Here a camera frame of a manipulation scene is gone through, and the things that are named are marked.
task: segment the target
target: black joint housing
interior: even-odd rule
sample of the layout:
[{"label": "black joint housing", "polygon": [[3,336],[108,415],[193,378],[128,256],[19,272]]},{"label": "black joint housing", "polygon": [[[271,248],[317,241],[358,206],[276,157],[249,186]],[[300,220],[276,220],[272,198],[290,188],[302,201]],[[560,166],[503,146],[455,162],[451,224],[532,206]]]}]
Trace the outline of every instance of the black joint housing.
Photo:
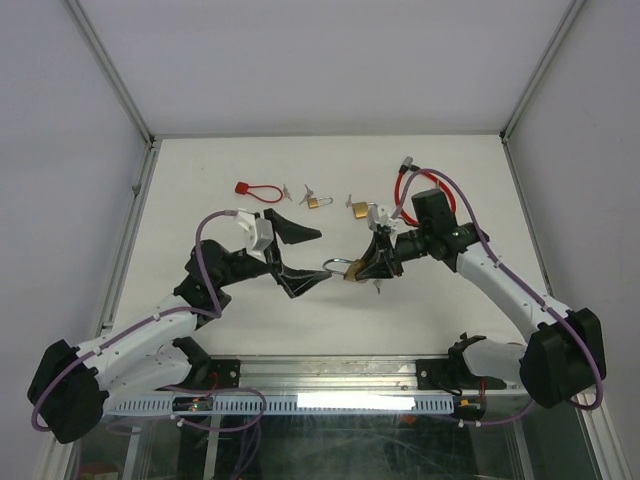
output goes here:
[{"label": "black joint housing", "polygon": [[[607,375],[600,320],[589,309],[569,312],[567,322],[591,352],[600,377]],[[584,353],[560,325],[542,325],[521,360],[522,384],[536,403],[551,408],[595,383]]]},{"label": "black joint housing", "polygon": [[[27,391],[29,401],[35,406],[51,382],[76,360],[76,350],[64,340],[49,346]],[[107,392],[100,390],[94,372],[80,364],[49,394],[40,416],[60,443],[71,443],[100,422],[102,405],[108,397]]]}]

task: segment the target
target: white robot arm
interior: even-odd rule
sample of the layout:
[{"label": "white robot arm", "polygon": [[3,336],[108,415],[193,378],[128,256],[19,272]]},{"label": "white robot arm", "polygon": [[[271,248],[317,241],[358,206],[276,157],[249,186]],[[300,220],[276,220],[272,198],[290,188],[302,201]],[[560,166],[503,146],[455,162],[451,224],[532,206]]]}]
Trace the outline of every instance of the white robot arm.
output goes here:
[{"label": "white robot arm", "polygon": [[297,244],[320,238],[320,231],[273,209],[264,218],[239,210],[234,219],[245,231],[245,248],[229,252],[213,240],[197,242],[185,266],[188,276],[132,326],[76,347],[60,340],[46,350],[27,393],[34,428],[45,430],[37,423],[40,415],[58,441],[68,443],[129,398],[167,385],[206,387],[211,360],[189,335],[216,317],[215,303],[220,310],[229,304],[223,287],[270,274],[295,298],[331,276],[284,265],[275,237]]},{"label": "white robot arm", "polygon": [[431,256],[482,290],[523,337],[522,344],[505,344],[463,334],[449,349],[449,361],[429,372],[434,383],[459,390],[477,385],[480,377],[508,380],[524,385],[536,403],[547,408],[594,383],[601,395],[606,365],[598,318],[588,309],[574,312],[529,287],[502,263],[477,223],[458,225],[441,190],[411,200],[419,226],[405,233],[395,232],[397,220],[387,208],[369,211],[373,240],[345,279],[393,278],[403,274],[404,262]]}]

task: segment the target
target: padlock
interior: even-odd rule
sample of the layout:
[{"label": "padlock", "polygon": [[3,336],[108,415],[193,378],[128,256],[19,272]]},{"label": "padlock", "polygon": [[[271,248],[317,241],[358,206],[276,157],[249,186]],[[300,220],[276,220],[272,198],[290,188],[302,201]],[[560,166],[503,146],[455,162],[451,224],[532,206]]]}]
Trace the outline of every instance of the padlock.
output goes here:
[{"label": "padlock", "polygon": [[369,204],[367,202],[352,203],[351,208],[356,218],[367,218],[367,213],[369,213]]},{"label": "padlock", "polygon": [[307,205],[309,206],[309,208],[324,207],[325,205],[331,205],[332,203],[333,203],[333,198],[331,197],[307,198]]}]

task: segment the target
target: metal key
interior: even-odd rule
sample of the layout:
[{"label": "metal key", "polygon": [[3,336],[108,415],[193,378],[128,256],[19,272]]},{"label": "metal key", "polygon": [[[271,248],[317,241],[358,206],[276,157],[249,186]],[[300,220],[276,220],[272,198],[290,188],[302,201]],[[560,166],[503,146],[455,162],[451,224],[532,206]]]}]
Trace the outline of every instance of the metal key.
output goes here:
[{"label": "metal key", "polygon": [[313,190],[311,190],[306,183],[304,184],[304,188],[307,189],[307,193],[304,194],[304,197],[302,197],[302,200],[300,200],[300,203],[298,205],[302,205],[304,202],[313,197]]}]

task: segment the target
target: white cable tray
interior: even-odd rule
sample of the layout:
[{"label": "white cable tray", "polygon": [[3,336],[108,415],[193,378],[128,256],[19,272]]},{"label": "white cable tray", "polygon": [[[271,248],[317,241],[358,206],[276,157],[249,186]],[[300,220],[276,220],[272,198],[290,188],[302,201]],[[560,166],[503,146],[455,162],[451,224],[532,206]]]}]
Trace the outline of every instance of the white cable tray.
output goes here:
[{"label": "white cable tray", "polygon": [[[296,395],[266,396],[267,410],[265,415],[448,415],[453,413],[453,398],[450,395],[420,395],[413,397],[415,406],[411,410],[378,410],[356,408],[305,408],[298,407]],[[174,401],[187,401],[181,395],[152,394],[128,400],[110,410],[107,415],[144,417],[171,415],[256,415],[260,412],[262,402],[253,396],[219,395],[213,397],[206,409],[197,411],[174,410]]]}]

